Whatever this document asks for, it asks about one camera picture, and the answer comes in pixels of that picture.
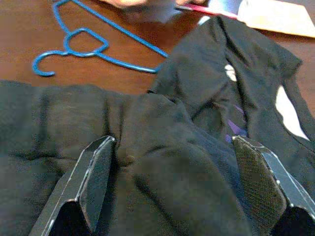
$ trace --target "red pen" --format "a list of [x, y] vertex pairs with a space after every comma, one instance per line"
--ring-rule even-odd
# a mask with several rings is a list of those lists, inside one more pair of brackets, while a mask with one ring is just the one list
[[194, 4], [185, 4], [184, 6], [176, 5], [175, 8], [181, 9], [181, 10], [198, 11], [198, 12], [206, 13], [208, 15], [223, 15], [223, 16], [227, 16], [229, 18], [237, 20], [237, 15], [234, 13], [230, 13], [223, 10], [217, 11], [215, 9], [211, 9], [210, 7], [204, 7], [204, 6], [194, 5]]

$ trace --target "hand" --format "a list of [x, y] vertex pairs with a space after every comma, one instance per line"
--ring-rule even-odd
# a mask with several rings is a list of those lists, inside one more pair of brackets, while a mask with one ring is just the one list
[[[118, 8], [125, 8], [128, 6], [143, 5], [148, 0], [100, 0], [100, 1], [107, 2], [107, 3], [109, 3], [113, 6], [116, 6]], [[192, 1], [194, 3], [203, 3], [205, 0], [176, 0], [176, 4], [184, 5], [190, 1]]]

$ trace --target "wooden table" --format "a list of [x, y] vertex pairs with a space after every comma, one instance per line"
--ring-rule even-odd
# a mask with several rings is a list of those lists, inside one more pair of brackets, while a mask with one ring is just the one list
[[[221, 0], [225, 9], [234, 13], [238, 0]], [[314, 0], [286, 0], [303, 4], [315, 22]], [[139, 73], [110, 64], [99, 58], [75, 58], [50, 56], [43, 60], [40, 68], [54, 70], [56, 76], [43, 78], [34, 75], [31, 62], [48, 50], [62, 50], [64, 32], [58, 25], [51, 0], [2, 0], [0, 1], [0, 78], [31, 83], [34, 86], [94, 84], [108, 90], [140, 94], [150, 87], [154, 75]], [[176, 15], [166, 24], [126, 21], [124, 13], [97, 0], [82, 2], [125, 29], [160, 47], [167, 53], [194, 27], [202, 14], [185, 12]], [[106, 51], [118, 59], [155, 66], [163, 57], [114, 30], [110, 26], [85, 12], [74, 4], [60, 8], [62, 18], [70, 30], [79, 27], [91, 28], [110, 42]], [[315, 116], [315, 39], [263, 32], [266, 36], [293, 52], [304, 61], [297, 74], [297, 82], [303, 98]], [[71, 47], [78, 51], [90, 51], [101, 44], [87, 34], [73, 38]]]

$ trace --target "blue plastic hanger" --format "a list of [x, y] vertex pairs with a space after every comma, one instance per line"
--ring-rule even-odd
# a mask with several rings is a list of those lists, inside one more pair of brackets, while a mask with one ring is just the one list
[[[72, 1], [75, 4], [79, 5], [80, 7], [82, 7], [83, 9], [85, 9], [86, 11], [90, 12], [91, 14], [95, 15], [96, 17], [100, 18], [102, 21], [104, 21], [105, 23], [109, 24], [110, 26], [114, 27], [115, 29], [119, 30], [120, 32], [126, 34], [127, 36], [133, 38], [134, 40], [136, 40], [137, 42], [145, 45], [146, 47], [152, 49], [153, 51], [155, 51], [156, 53], [162, 55], [163, 57], [168, 57], [168, 54], [164, 51], [162, 51], [160, 48], [148, 43], [147, 41], [145, 41], [144, 39], [138, 37], [137, 35], [129, 32], [128, 30], [122, 28], [121, 26], [117, 25], [116, 23], [108, 20], [106, 17], [100, 15], [99, 13], [97, 13], [96, 11], [92, 10], [91, 8], [87, 7], [86, 5], [84, 5], [83, 3], [81, 3], [78, 0], [61, 0], [59, 2], [56, 2], [53, 4], [53, 11], [55, 14], [55, 17], [59, 23], [59, 25], [61, 26], [61, 28], [64, 30], [64, 32], [66, 33], [66, 36], [64, 37], [63, 40], [63, 47], [64, 47], [64, 52], [63, 51], [58, 51], [58, 50], [52, 50], [52, 51], [47, 51], [41, 55], [39, 55], [32, 64], [32, 68], [33, 71], [35, 72], [35, 74], [40, 75], [40, 76], [52, 76], [54, 75], [54, 71], [49, 71], [49, 72], [45, 72], [45, 71], [41, 71], [38, 69], [38, 63], [45, 57], [50, 56], [50, 55], [61, 55], [61, 56], [68, 56], [68, 55], [73, 55], [76, 57], [81, 57], [81, 58], [88, 58], [88, 57], [100, 57], [108, 62], [111, 62], [115, 65], [118, 66], [122, 66], [128, 69], [132, 69], [132, 70], [137, 70], [140, 72], [147, 72], [147, 73], [157, 73], [160, 69], [160, 65], [157, 66], [156, 68], [149, 68], [149, 67], [143, 67], [143, 66], [139, 66], [139, 65], [134, 65], [131, 63], [127, 63], [121, 60], [117, 60], [115, 58], [109, 57], [105, 54], [103, 54], [102, 52], [104, 50], [106, 50], [109, 47], [109, 43], [107, 42], [106, 39], [104, 39], [103, 37], [101, 37], [100, 35], [98, 35], [97, 33], [95, 33], [94, 31], [92, 31], [89, 28], [79, 28], [76, 29], [74, 31], [70, 31], [67, 26], [63, 23], [59, 11], [58, 11], [58, 7], [69, 2]], [[101, 47], [99, 47], [98, 49], [95, 49], [91, 52], [85, 52], [85, 53], [81, 53], [81, 52], [77, 52], [73, 49], [70, 48], [69, 46], [69, 42], [71, 40], [72, 37], [74, 37], [75, 35], [79, 34], [80, 32], [86, 32], [88, 33], [90, 36], [94, 37], [95, 39], [99, 40], [100, 42], [103, 43], [103, 45]]]

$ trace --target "hanger hook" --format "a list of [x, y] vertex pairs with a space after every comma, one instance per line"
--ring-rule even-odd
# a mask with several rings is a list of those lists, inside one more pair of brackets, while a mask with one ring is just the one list
[[59, 50], [52, 50], [52, 51], [47, 51], [45, 53], [42, 53], [41, 55], [39, 55], [38, 57], [35, 58], [35, 60], [33, 61], [32, 64], [32, 68], [33, 71], [35, 72], [36, 75], [40, 75], [40, 76], [44, 76], [44, 77], [48, 77], [48, 76], [53, 76], [55, 74], [54, 71], [41, 71], [38, 69], [38, 64], [40, 63], [40, 61], [50, 55], [60, 55], [60, 56], [67, 56], [69, 55], [69, 52], [63, 52], [63, 51], [59, 51]]

